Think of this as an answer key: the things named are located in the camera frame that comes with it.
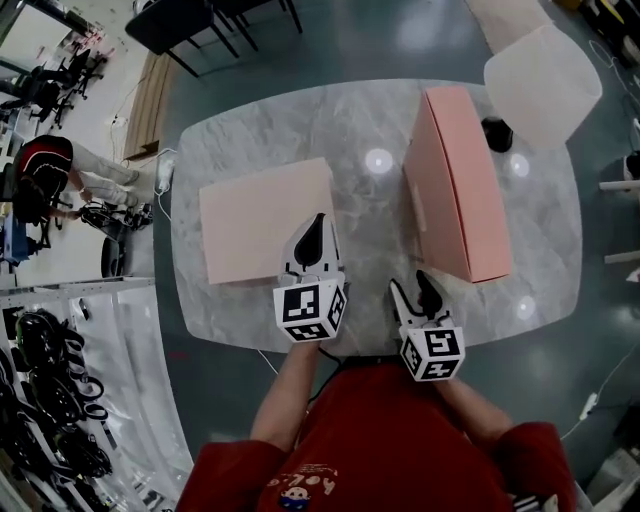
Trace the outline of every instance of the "gray floor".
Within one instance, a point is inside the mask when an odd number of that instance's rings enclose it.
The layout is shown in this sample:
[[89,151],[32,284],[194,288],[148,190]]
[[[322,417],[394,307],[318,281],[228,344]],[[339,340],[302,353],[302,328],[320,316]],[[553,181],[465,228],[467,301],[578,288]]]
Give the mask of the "gray floor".
[[[199,120],[250,101],[321,84],[377,78],[434,78],[482,83],[491,56],[463,0],[297,0],[304,27],[299,36],[277,2],[248,14],[260,47],[254,53],[237,34],[230,41],[236,61],[209,33],[202,53],[182,45],[181,56],[202,73],[179,71],[169,98],[163,146],[176,147],[181,132]],[[630,151],[630,118],[615,75],[594,58],[596,38],[582,19],[554,4],[544,7],[594,61],[604,97],[568,143],[582,208],[583,272],[575,312],[537,331],[469,350],[462,378],[517,421],[545,420],[564,433],[587,396],[634,341],[640,323],[634,305],[640,287],[625,282],[633,265],[604,266],[609,252],[640,247],[638,201],[624,193],[604,195],[602,176],[620,177],[620,159]],[[174,179],[180,179],[180,170]],[[169,207],[169,198],[163,203]],[[175,288],[168,221],[156,215],[155,273],[163,341],[183,429],[191,451],[209,440],[246,436],[273,379],[255,351],[191,337]],[[282,357],[272,354],[277,364]],[[574,474],[584,481],[612,447],[611,433],[624,405],[640,386],[640,350],[611,379],[602,409],[566,440]],[[323,361],[318,383],[332,371]]]

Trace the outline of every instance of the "person bending over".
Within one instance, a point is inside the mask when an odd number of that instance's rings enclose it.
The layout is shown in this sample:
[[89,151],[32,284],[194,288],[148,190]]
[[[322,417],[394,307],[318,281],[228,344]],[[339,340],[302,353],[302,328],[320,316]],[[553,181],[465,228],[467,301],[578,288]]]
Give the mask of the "person bending over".
[[77,190],[85,202],[93,197],[126,206],[138,202],[134,194],[120,187],[134,183],[138,171],[94,155],[64,137],[36,137],[20,148],[13,165],[13,213],[20,222],[37,224],[48,217],[78,218],[76,211],[64,212],[51,205],[63,190]]
[[291,347],[249,440],[200,450],[178,512],[575,510],[553,425],[514,426],[460,380],[363,358],[307,412],[318,349]]

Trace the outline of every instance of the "black hair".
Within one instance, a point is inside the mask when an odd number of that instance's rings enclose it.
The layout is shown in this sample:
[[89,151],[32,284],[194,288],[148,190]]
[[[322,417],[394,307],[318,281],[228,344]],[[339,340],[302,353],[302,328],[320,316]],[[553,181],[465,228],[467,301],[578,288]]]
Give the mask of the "black hair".
[[21,179],[11,199],[13,215],[22,223],[38,224],[43,217],[49,216],[49,205],[42,192],[29,179]]

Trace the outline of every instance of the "white cube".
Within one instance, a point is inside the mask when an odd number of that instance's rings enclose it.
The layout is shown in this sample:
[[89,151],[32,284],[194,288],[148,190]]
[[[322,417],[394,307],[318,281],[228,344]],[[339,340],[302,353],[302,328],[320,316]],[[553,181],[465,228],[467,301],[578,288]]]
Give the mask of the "white cube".
[[409,329],[400,356],[418,382],[451,379],[464,360],[460,327]]
[[340,280],[295,284],[273,290],[276,323],[294,343],[338,335],[347,297]]

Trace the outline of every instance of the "marble table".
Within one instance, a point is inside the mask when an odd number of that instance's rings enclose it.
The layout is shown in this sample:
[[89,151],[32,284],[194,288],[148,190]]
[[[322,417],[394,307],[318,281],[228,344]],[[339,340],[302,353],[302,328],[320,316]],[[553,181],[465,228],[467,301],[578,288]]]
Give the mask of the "marble table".
[[[450,85],[436,80],[375,80],[295,91],[257,101],[198,123],[182,134],[172,194],[173,261],[189,332],[207,340],[285,352],[277,329],[275,279],[210,285],[202,250],[198,190],[211,183],[291,162],[324,157],[333,171],[333,202],[349,304],[338,355],[394,353],[386,290],[395,277],[417,297],[416,226],[402,161],[420,91]],[[480,117],[492,113],[483,86],[469,90]],[[382,174],[365,165],[375,148],[393,156]],[[533,151],[515,137],[512,153],[530,172],[493,154],[513,254],[513,273],[473,285],[433,271],[455,303],[454,319],[467,345],[536,329],[569,315],[580,285],[582,229],[578,194],[565,147]]]

